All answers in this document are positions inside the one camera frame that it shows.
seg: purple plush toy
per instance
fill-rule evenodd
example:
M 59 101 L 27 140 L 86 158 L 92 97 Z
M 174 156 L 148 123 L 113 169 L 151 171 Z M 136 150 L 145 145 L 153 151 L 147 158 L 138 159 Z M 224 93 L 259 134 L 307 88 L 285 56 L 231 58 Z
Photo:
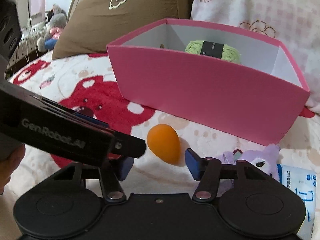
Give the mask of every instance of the purple plush toy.
M 215 157 L 224 164 L 236 164 L 237 160 L 245 160 L 252 165 L 256 166 L 264 173 L 272 176 L 275 180 L 279 181 L 279 173 L 277 161 L 279 158 L 280 147 L 275 144 L 270 144 L 263 151 L 248 150 L 242 153 L 240 150 L 232 152 L 224 152 L 222 155 Z M 221 179 L 217 196 L 233 187 L 232 179 Z

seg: plush toy eye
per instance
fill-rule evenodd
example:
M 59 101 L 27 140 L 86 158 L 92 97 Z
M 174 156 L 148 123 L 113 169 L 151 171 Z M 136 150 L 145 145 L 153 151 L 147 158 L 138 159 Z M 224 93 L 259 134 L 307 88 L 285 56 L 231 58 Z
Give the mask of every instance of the plush toy eye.
M 256 163 L 256 166 L 261 168 L 265 164 L 265 161 Z

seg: green yarn ball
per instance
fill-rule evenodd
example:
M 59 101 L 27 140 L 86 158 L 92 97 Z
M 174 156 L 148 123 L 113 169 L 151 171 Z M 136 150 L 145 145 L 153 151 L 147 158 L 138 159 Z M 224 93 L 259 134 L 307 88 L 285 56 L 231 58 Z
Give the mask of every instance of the green yarn ball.
M 185 52 L 200 55 L 203 43 L 204 41 L 190 41 L 185 49 Z M 235 48 L 230 47 L 227 44 L 224 44 L 223 46 L 221 59 L 240 64 L 239 52 Z

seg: blue fabric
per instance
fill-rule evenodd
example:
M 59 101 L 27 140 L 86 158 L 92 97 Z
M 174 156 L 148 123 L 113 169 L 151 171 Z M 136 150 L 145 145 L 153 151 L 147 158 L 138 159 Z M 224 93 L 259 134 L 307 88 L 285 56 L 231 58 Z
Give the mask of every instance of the blue fabric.
M 279 172 L 279 180 L 280 180 L 280 183 L 282 184 L 282 167 L 280 164 L 277 164 L 278 166 L 278 172 Z
M 55 40 L 55 39 L 48 39 L 45 41 L 44 43 L 44 48 L 45 49 L 49 49 L 49 50 L 53 50 L 54 46 L 56 45 L 58 40 Z

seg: stuffed animal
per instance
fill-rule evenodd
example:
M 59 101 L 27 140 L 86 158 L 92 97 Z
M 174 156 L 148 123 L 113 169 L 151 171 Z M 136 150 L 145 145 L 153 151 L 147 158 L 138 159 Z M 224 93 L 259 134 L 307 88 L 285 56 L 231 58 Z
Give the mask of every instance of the stuffed animal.
M 67 24 L 67 15 L 58 5 L 54 4 L 53 16 L 49 21 L 46 34 L 44 37 L 38 39 L 38 50 L 40 52 L 45 52 L 47 50 L 53 50 L 60 37 L 64 27 Z
M 219 159 L 223 164 L 236 164 L 237 160 L 245 160 L 279 181 L 277 166 L 279 152 L 280 147 L 278 145 L 270 144 L 263 151 L 248 150 L 242 153 L 241 150 L 237 149 L 233 152 L 223 152 L 222 155 L 215 158 Z M 221 196 L 232 187 L 232 179 L 221 179 L 217 196 Z
M 46 26 L 47 26 L 47 27 L 49 26 L 49 22 L 50 22 L 50 20 L 51 20 L 51 18 L 52 18 L 53 15 L 54 15 L 53 9 L 52 9 L 51 11 L 48 11 L 48 12 L 47 12 L 47 15 L 46 15 L 46 17 L 45 17 L 45 22 L 46 22 Z

